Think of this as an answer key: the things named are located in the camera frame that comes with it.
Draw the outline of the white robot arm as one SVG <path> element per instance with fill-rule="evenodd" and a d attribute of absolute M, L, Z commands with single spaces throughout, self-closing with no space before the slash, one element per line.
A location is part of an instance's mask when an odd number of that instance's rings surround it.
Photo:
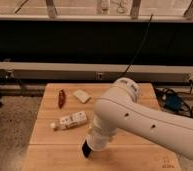
<path fill-rule="evenodd" d="M 193 119 L 140 105 L 138 95 L 139 86 L 123 77 L 96 100 L 88 146 L 104 150 L 116 131 L 123 129 L 193 160 Z"/>

